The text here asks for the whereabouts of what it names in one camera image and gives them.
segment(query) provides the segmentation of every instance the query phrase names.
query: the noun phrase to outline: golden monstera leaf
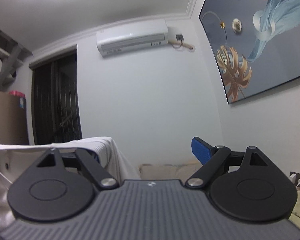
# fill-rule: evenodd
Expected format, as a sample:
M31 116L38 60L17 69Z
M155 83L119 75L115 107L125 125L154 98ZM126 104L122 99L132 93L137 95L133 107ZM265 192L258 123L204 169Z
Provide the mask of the golden monstera leaf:
M227 92L227 98L229 99L232 96L231 102L235 102L238 99L238 93L244 94L241 88L246 88L248 86L249 80L251 78L252 70L249 68L248 73L248 62L244 56L242 56L242 64L239 66L238 53L235 48L229 48L232 54L232 63L225 46L221 46L217 52L217 63L221 69L222 79L224 86L230 85L230 88Z

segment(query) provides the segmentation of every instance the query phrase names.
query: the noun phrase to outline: white ceiling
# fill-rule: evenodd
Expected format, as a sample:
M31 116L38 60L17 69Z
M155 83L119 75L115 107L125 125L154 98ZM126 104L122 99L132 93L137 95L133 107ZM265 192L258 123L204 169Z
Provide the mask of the white ceiling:
M189 0L0 0L0 29L33 51L89 28L135 17L185 14Z

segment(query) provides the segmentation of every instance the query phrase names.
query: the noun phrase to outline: white wall-mounted air conditioner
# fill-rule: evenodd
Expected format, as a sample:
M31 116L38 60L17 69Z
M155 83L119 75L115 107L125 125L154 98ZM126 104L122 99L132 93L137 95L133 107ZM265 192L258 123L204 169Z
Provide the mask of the white wall-mounted air conditioner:
M97 48L103 57L167 43L168 27L162 19L125 24L97 33Z

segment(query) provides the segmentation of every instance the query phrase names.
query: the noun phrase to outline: wall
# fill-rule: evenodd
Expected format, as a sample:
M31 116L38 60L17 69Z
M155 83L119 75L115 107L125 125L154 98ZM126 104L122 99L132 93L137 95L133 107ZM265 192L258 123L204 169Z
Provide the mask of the wall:
M190 20L167 22L171 38L183 33L198 45ZM223 143L217 104L202 53L171 46L102 58L95 34L60 42L29 61L77 44L77 87L84 138L110 136L133 165L180 164L194 159L191 139ZM31 71L25 64L11 86L25 93L31 119Z
M191 21L212 81L225 145L233 150L255 145L286 174L300 172L300 79L228 105L213 52L198 18L203 2L197 0Z

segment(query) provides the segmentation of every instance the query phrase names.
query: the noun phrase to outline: gray ribbed surface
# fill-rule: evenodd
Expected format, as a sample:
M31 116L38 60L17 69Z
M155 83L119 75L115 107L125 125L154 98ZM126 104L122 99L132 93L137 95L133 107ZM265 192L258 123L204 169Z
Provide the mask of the gray ribbed surface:
M288 220L250 225L223 216L202 191L178 180L126 181L103 191L79 216L56 224L14 222L7 240L297 240L300 230Z

